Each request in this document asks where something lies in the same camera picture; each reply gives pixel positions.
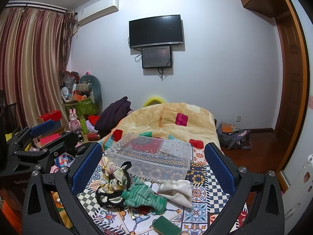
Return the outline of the green sponge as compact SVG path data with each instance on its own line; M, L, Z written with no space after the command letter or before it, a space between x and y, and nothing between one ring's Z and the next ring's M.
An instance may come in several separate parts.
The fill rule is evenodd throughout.
M164 216L160 216L152 223L152 228L162 235L180 235L181 228L170 222Z

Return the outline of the white soft cloth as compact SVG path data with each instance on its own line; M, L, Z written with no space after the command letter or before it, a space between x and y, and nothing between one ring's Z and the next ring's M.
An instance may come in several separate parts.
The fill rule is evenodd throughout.
M161 182L157 193L171 202L192 208L192 186L188 180L166 180Z

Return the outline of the pink rabbit toy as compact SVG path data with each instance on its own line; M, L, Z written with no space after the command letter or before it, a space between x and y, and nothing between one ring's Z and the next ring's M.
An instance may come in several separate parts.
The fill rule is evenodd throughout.
M75 108L69 110L69 130L71 132L81 130L81 124L76 114Z

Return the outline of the red thermos bottle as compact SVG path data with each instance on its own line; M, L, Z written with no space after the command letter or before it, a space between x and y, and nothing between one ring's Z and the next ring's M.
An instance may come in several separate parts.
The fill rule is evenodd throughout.
M98 141L101 139L101 136L97 133L90 133L87 135L88 141Z

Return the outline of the grey plush toy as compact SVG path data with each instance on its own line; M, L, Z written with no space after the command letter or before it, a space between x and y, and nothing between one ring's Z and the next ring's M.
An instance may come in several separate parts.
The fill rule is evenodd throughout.
M89 94L94 104L99 104L102 100L100 81L93 75L87 74L80 77L76 90Z

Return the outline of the striped red curtain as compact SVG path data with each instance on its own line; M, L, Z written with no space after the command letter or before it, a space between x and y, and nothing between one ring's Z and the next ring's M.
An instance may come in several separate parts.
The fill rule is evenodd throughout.
M39 116L53 110L68 127L60 87L75 22L71 9L7 7L1 12L1 90L7 104L16 103L21 127L37 125Z

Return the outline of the red box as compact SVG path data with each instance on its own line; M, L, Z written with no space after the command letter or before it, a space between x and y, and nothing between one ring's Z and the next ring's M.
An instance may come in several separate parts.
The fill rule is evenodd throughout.
M44 123L48 120L52 120L54 122L58 122L62 119L62 113L59 110L52 110L48 113L45 113L37 118L39 123Z

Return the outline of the dark purple garment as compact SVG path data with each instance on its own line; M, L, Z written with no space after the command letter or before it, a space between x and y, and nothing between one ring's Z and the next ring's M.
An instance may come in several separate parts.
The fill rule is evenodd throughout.
M95 130L101 137L107 136L118 123L125 118L130 111L131 102L128 97L123 97L114 103L111 103L100 115L95 124Z

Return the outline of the grey backpack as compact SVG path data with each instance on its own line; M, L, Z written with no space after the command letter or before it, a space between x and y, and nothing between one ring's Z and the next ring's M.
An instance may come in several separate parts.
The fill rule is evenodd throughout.
M248 129L239 129L235 125L220 123L217 135L221 146L231 149L251 149L250 140L251 131Z

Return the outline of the white air conditioner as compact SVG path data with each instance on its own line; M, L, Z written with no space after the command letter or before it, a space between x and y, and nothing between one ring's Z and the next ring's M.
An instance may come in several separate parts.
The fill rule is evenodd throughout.
M118 11L119 0L99 0L78 11L77 23L78 26L83 26Z

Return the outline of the clear plastic storage bin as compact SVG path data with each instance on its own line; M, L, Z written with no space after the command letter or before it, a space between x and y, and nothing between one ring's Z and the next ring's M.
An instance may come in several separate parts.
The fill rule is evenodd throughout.
M116 165L131 162L128 172L150 180L184 180L191 166L192 146L178 139L128 133L106 150Z

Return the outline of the green storage box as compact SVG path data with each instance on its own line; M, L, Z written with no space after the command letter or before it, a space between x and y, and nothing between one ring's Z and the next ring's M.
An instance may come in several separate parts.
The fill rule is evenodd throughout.
M75 109L76 114L79 117L84 115L96 115L99 113L99 105L93 103L91 98L80 101L65 102L64 105L67 116L69 116L70 109Z

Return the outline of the green bottle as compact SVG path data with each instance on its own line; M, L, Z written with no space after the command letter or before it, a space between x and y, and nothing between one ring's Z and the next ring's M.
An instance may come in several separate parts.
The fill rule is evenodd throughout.
M84 135L88 134L89 131L86 125L86 119L83 116L80 117L80 124L81 124L82 133Z

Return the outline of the beige fleece blanket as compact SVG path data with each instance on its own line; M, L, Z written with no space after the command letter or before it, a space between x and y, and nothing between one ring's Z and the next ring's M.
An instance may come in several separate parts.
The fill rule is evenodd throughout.
M213 114L184 102L150 105L131 112L98 142L106 150L128 133L178 139L198 149L211 142L220 147Z

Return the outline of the large wall television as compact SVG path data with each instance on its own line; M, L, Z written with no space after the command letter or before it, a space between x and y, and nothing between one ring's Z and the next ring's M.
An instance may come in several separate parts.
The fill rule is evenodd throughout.
M129 22L130 48L176 44L183 44L183 27L179 14Z

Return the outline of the green knitted cloth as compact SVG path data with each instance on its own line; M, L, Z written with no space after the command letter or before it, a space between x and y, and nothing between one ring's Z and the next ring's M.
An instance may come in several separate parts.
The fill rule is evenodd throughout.
M134 178L131 187L124 190L121 197L125 200L124 205L128 207L149 206L156 214L163 214L166 211L167 199L156 194L138 177Z

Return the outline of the wooden door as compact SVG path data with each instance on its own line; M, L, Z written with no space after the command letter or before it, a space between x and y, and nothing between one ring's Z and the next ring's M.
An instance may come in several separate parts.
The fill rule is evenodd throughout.
M278 20L283 53L283 102L277 138L288 145L296 128L302 98L302 55L299 36L292 16Z

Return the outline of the black strap white bag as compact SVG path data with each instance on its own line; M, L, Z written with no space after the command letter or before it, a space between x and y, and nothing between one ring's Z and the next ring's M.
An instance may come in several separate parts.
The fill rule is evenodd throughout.
M124 210L126 209L126 205L124 205L124 199L121 197L124 190L128 190L132 185L132 178L128 170L132 167L132 163L130 161L124 162L120 167L124 170L127 177L127 184L125 189L115 192L113 194L107 194L100 192L100 187L95 192L96 200L101 207L108 209L118 209Z

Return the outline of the small wall monitor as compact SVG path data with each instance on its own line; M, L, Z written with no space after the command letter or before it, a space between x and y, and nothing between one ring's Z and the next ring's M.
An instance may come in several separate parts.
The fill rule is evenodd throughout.
M143 69L163 69L172 67L171 46L154 46L142 48Z

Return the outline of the red plush item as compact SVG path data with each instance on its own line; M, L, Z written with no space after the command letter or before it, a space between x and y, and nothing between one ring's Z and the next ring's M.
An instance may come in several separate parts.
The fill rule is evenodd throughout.
M90 115L90 116L88 117L88 121L90 122L90 124L91 124L92 126L95 126L99 118L100 118L100 116L97 116L97 115Z

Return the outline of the yellow chair back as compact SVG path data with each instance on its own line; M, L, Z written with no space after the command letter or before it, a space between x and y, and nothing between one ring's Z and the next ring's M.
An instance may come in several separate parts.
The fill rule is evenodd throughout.
M162 98L154 96L154 97L147 99L145 101L143 107L147 107L150 105L162 104L162 103L165 103L165 101Z

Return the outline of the patchwork patterned bedsheet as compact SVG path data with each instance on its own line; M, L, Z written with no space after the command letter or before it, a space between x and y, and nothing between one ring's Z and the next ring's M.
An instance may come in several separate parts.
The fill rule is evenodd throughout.
M96 200L100 172L108 161L104 155L78 200L92 221L104 234L156 234L152 222L158 218L150 208L119 211L105 209ZM165 218L181 228L182 234L203 234L225 207L230 195L223 192L213 171L204 159L202 149L192 148L191 167L186 179L191 182L192 208L168 202Z

